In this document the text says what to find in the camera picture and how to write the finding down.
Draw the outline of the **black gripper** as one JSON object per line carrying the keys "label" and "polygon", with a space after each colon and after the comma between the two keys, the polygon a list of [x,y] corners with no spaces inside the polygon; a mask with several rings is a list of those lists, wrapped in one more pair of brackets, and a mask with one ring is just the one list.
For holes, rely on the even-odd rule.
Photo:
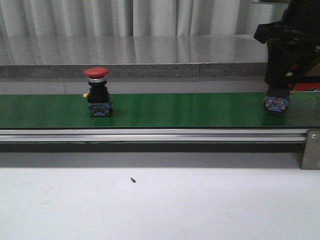
{"label": "black gripper", "polygon": [[320,63],[320,2],[292,0],[280,21],[259,24],[253,36],[267,45],[264,81],[272,88],[319,82],[308,73]]}

